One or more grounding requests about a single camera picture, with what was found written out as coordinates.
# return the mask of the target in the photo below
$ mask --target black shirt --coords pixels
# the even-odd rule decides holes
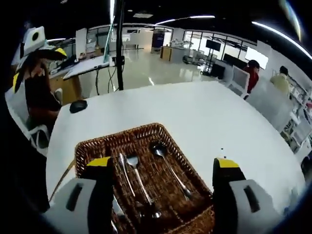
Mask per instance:
[[[28,108],[41,108],[49,111],[61,109],[60,103],[51,93],[44,76],[35,76],[25,80],[25,94]]]

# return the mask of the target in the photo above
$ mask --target black ceiling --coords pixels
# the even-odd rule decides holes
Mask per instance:
[[[109,0],[68,0],[64,4],[60,2],[61,0],[50,0],[48,3],[39,1],[40,5],[37,4],[37,8],[29,14],[29,20],[34,26],[45,27],[48,39],[71,38],[75,36],[76,30],[83,27],[90,28],[109,23]],[[183,29],[218,31],[253,41],[261,40],[290,58],[308,76],[312,77],[312,71],[308,72],[311,70],[309,68],[312,66],[312,61],[307,56],[294,49],[280,36],[251,23],[258,21],[278,29],[301,43],[312,54],[312,25],[308,25],[310,17],[306,11],[309,6],[308,2],[305,5],[300,2],[290,0],[305,31],[301,42],[298,41],[298,36],[278,1],[274,0],[125,0],[124,22],[157,23],[194,15],[214,15],[215,19],[182,19],[164,25]],[[148,19],[134,18],[135,13],[150,13],[153,16]]]

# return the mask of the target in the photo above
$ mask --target woven basket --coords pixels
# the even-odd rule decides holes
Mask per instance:
[[[152,141],[160,141],[167,147],[166,158],[177,176],[192,192],[191,200],[185,199],[164,160],[150,152],[149,143]],[[212,232],[215,224],[212,193],[164,126],[153,123],[79,143],[75,153],[77,177],[84,171],[87,163],[94,158],[106,156],[107,151],[110,151],[109,154],[113,157],[114,194],[126,216],[126,220],[120,222],[113,212],[112,220],[117,224],[119,233],[139,233],[138,230],[168,234],[208,234]],[[136,201],[118,162],[119,153],[126,156],[134,152],[139,158],[138,171],[145,189],[162,214],[160,218],[154,219],[152,224],[140,222]],[[134,170],[129,165],[126,167],[135,194],[143,204],[146,201]]]

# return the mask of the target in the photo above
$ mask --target cabinet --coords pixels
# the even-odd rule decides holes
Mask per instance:
[[[63,90],[63,105],[72,103],[73,101],[82,99],[81,97],[81,86],[79,76],[71,77],[67,80],[63,80],[65,74],[53,77],[50,79],[50,87],[52,91],[58,88]]]

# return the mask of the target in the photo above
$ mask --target floor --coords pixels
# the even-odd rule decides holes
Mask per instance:
[[[168,63],[160,59],[159,55],[152,55],[149,51],[128,50],[124,51],[125,65],[123,71],[124,89],[140,88],[148,85],[194,82],[212,80],[210,77],[200,74],[200,70],[195,65]],[[113,75],[109,89],[110,93],[118,88],[117,72],[115,67],[109,68]],[[109,73],[104,68],[98,74],[99,94],[108,93]],[[94,97],[96,92],[96,72],[91,72],[80,76],[82,95],[84,97]]]

